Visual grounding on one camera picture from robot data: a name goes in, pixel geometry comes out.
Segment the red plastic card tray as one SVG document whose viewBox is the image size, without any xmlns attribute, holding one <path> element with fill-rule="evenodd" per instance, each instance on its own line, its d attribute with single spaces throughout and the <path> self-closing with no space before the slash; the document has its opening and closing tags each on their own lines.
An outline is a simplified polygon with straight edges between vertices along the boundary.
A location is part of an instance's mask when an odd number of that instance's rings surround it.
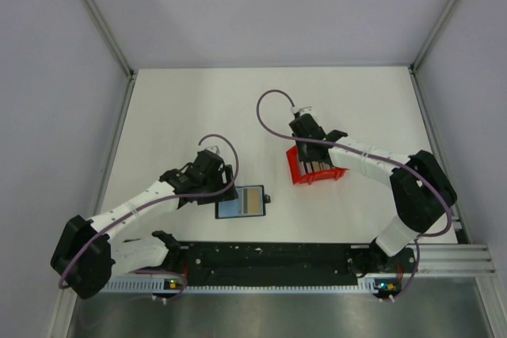
<svg viewBox="0 0 507 338">
<path fill-rule="evenodd" d="M 299 159 L 296 146 L 286 151 L 288 168 L 292 183 L 313 184 L 323 180 L 340 180 L 346 173 L 346 169 L 334 167 L 317 161 L 303 162 Z"/>
</svg>

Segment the black leather card holder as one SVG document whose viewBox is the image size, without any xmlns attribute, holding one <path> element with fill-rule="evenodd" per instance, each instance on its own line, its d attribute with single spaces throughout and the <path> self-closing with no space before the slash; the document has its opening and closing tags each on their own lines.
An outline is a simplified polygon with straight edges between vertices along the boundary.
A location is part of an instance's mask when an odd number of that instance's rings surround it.
<svg viewBox="0 0 507 338">
<path fill-rule="evenodd" d="M 242 190 L 244 188 L 259 188 L 261 191 L 261 209 L 259 215 L 244 215 L 242 213 Z M 271 197 L 265 192 L 263 185 L 237 187 L 237 198 L 218 202 L 215 205 L 215 219 L 252 218 L 266 215 L 266 205 L 271 203 Z"/>
</svg>

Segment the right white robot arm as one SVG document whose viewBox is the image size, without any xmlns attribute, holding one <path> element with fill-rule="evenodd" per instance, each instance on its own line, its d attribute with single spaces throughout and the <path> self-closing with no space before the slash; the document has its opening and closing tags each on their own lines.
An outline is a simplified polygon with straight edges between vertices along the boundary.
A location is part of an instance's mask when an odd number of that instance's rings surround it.
<svg viewBox="0 0 507 338">
<path fill-rule="evenodd" d="M 398 253 L 425 234 L 457 200 L 455 189 L 428 151 L 402 155 L 368 146 L 343 131 L 325 133 L 308 112 L 299 111 L 289 123 L 300 161 L 360 173 L 387 186 L 396 216 L 370 244 L 370 262 L 382 272 L 398 263 Z"/>
</svg>

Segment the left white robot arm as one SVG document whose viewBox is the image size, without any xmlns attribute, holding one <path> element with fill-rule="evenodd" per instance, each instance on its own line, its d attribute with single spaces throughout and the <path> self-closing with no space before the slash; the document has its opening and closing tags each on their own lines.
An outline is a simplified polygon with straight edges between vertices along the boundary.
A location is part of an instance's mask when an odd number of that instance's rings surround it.
<svg viewBox="0 0 507 338">
<path fill-rule="evenodd" d="M 50 260 L 60 276 L 59 288 L 88 299 L 110 279 L 131 272 L 184 270 L 180 245 L 163 231 L 160 218 L 188 203 L 233 199 L 237 175 L 238 165 L 227 165 L 214 150 L 205 149 L 121 205 L 88 219 L 74 216 Z"/>
</svg>

